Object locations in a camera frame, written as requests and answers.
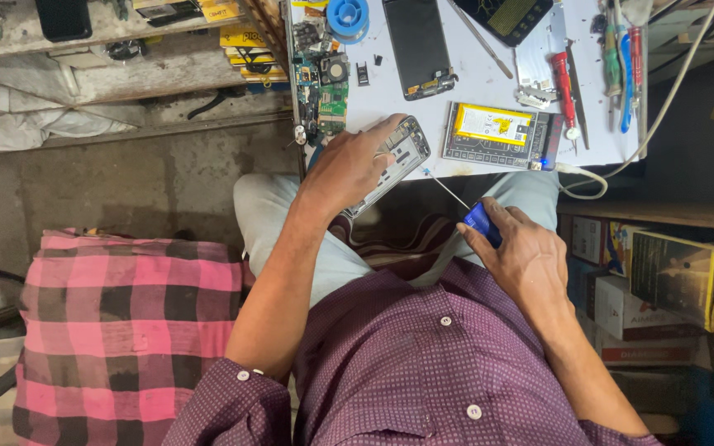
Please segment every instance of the green screwdriver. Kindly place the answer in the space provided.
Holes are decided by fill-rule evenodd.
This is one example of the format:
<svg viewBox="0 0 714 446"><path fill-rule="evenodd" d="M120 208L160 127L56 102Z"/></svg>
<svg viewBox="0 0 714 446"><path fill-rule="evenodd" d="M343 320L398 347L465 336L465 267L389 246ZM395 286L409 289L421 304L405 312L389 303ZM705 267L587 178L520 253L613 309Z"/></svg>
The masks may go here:
<svg viewBox="0 0 714 446"><path fill-rule="evenodd" d="M608 25L605 26L605 50L602 57L605 59L605 83L608 89L605 96L621 95L621 66L619 65L619 51L616 49L616 30L613 26L611 4L609 2L607 14Z"/></svg>

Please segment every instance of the pink plaid bag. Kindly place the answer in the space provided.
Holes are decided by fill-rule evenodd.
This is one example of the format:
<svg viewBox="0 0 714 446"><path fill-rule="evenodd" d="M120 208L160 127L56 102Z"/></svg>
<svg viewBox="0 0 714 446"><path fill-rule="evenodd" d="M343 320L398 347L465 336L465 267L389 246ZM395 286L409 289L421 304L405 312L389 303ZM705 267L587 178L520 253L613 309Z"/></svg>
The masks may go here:
<svg viewBox="0 0 714 446"><path fill-rule="evenodd" d="M160 444L224 355L241 277L222 244L45 231L21 295L21 443Z"/></svg>

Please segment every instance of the white work table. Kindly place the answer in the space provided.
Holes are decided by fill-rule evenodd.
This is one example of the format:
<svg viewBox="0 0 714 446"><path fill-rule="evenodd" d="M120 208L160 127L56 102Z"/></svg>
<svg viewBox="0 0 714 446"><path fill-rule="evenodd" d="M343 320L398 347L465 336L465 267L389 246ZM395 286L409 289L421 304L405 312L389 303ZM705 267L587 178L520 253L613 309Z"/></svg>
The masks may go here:
<svg viewBox="0 0 714 446"><path fill-rule="evenodd" d="M514 98L518 79L513 49L502 44L474 22L475 27L498 57L515 74L513 79L509 79L481 47L447 0L437 0L451 65L459 76L459 81L451 91L408 102L402 95L401 81L398 77L382 2L368 0L368 3L371 24L367 36L358 44L340 47L345 51L352 65L346 130L355 133L368 129L393 113L411 114L421 123L431 146L431 156L423 167L430 169L436 176L468 176L518 170L441 157L451 102L536 110L523 106ZM594 0L570 0L562 7L566 18L566 35L574 41L572 52L589 133L590 150L586 150L585 139L581 137L577 141L578 154L575 156L572 142L562 137L556 160L575 166L621 163L638 148L638 128L633 118L630 130L622 134L618 128L620 116L618 109L614 109L611 127L609 99L604 95L602 63L598 62L601 60L601 46L597 43L599 35L590 34L591 20L599 14L597 3ZM293 20L298 21L303 16L304 8L293 6L292 12ZM374 64L374 55L384 58L381 66ZM355 63L362 65L363 62L368 64L370 86L357 85ZM574 80L572 84L573 88L578 87ZM560 103L555 102L545 111L559 112L559 107ZM423 177L421 171L414 171L405 180Z"/></svg>

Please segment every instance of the shirt button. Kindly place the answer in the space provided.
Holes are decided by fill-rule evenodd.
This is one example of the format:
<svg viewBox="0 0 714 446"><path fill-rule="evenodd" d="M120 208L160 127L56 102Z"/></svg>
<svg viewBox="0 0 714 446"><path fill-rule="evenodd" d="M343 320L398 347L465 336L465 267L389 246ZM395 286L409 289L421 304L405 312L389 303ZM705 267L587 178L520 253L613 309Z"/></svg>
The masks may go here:
<svg viewBox="0 0 714 446"><path fill-rule="evenodd" d="M470 417L471 420L478 420L481 418L481 408L475 404L469 405L467 407L467 416Z"/></svg>

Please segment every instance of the light blue pants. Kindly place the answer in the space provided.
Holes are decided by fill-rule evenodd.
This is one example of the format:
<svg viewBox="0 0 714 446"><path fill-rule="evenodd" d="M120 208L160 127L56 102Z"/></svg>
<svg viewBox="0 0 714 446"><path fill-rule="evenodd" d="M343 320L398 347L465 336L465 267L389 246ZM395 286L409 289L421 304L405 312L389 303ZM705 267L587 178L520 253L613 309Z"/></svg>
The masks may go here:
<svg viewBox="0 0 714 446"><path fill-rule="evenodd" d="M471 180L467 192L476 187L481 186ZM555 230L555 205L559 187L556 172L510 172L496 176L482 187L486 190L483 196L492 196L503 206L517 206L536 223ZM294 176L249 174L236 182L233 189L236 218L250 254L250 269L255 277L260 275L277 242L298 189L299 178ZM415 287L433 284L454 256L481 265L481 259L467 246L462 235L454 231L431 270L410 283ZM327 232L316 258L310 306L316 305L327 294L346 283L373 272L356 252Z"/></svg>

